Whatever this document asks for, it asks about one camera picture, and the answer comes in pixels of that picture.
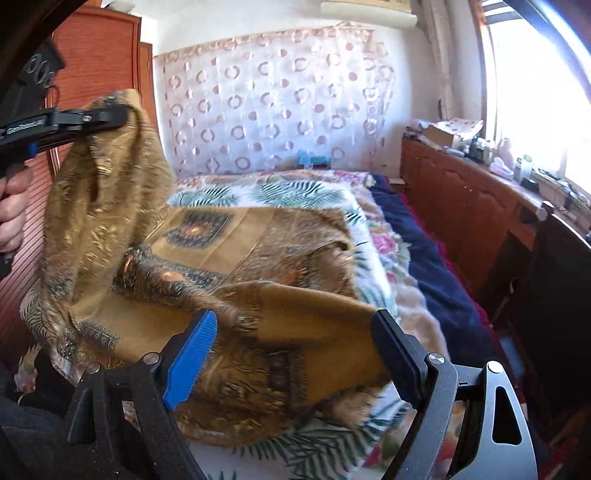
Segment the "person's left hand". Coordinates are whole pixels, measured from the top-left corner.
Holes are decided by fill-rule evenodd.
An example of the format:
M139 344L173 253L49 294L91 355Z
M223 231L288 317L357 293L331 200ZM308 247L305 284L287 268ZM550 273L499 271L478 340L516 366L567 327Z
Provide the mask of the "person's left hand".
M30 203L28 189L33 183L33 171L24 166L10 179L1 179L0 247L2 253L17 250L24 237L26 209Z

